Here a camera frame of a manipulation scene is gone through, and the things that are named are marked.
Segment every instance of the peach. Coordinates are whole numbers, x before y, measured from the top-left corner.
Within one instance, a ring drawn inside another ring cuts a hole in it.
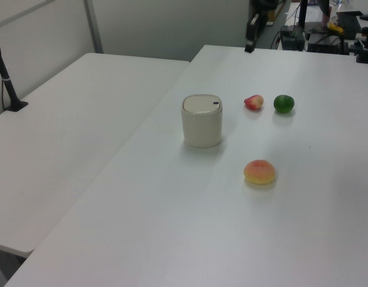
[[[244,176],[254,184],[270,184],[275,179],[275,169],[266,160],[253,160],[245,167]]]

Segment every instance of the lime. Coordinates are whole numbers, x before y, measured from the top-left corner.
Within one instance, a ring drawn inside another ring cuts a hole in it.
[[[290,112],[294,107],[294,99],[285,94],[281,94],[274,99],[274,108],[277,112],[286,114]]]

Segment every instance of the white wall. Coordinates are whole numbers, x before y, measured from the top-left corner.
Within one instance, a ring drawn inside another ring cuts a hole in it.
[[[0,45],[21,99],[83,54],[94,51],[83,0],[55,0],[0,27]]]
[[[204,44],[244,47],[249,0],[91,0],[103,51],[191,61]]]

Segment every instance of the red fruit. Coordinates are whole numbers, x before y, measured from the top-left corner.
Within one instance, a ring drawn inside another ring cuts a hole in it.
[[[247,99],[245,99],[244,103],[248,109],[256,110],[262,107],[263,97],[260,96],[259,94],[256,94],[252,97],[248,97]]]

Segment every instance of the cylindrical container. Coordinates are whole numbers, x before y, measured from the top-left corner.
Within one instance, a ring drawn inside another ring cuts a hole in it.
[[[212,94],[194,94],[184,99],[182,121],[185,142],[210,148],[221,140],[222,102]]]

